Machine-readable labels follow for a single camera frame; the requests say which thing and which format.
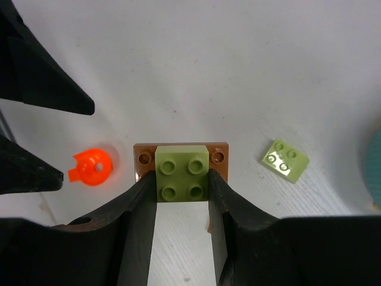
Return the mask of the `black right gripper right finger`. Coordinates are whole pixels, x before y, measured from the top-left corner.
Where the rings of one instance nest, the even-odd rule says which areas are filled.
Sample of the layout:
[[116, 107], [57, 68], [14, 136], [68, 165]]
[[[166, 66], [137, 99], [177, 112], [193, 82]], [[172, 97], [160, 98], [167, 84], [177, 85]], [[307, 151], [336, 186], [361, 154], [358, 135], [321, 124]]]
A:
[[276, 218], [216, 170], [208, 206], [218, 285], [379, 285], [380, 217]]

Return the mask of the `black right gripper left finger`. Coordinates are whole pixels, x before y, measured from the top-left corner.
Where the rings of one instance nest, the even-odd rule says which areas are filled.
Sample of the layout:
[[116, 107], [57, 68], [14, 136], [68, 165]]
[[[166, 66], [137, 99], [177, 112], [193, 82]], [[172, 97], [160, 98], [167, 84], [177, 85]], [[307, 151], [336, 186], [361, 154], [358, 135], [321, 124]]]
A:
[[1, 219], [2, 285], [146, 285], [157, 212], [154, 172], [67, 225]]

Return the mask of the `brown lego plate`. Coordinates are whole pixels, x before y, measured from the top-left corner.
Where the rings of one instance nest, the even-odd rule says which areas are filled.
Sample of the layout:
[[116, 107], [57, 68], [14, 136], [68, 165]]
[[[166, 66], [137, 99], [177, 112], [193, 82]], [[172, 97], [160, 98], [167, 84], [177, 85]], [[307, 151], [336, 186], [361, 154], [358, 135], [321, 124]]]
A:
[[216, 170], [228, 181], [229, 145], [226, 142], [186, 142], [186, 143], [140, 143], [133, 146], [135, 179], [139, 181], [148, 172], [155, 172], [155, 151], [165, 145], [204, 145], [209, 152], [209, 170]]

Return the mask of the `light green lego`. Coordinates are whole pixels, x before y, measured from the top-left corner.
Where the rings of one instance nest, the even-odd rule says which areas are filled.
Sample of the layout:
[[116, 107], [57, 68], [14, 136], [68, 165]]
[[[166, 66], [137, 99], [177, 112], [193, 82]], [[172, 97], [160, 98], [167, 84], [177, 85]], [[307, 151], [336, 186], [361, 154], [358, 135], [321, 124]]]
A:
[[207, 201], [209, 152], [204, 145], [165, 145], [155, 151], [157, 201]]

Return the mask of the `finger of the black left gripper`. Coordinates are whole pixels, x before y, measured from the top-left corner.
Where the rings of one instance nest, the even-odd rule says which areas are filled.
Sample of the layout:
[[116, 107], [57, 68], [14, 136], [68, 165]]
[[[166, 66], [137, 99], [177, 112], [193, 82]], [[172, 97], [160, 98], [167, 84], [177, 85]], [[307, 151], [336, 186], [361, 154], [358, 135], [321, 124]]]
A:
[[92, 115], [95, 103], [35, 38], [12, 1], [1, 1], [1, 98]]
[[61, 171], [1, 136], [1, 194], [58, 191], [63, 180]]

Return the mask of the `light green curved lego brick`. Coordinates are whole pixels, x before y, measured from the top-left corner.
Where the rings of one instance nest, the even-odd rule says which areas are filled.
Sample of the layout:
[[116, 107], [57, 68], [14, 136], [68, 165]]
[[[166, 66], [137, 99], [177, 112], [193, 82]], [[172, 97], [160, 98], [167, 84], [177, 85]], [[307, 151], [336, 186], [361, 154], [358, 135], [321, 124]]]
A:
[[295, 184], [308, 167], [310, 159], [300, 150], [277, 138], [264, 154], [261, 163]]

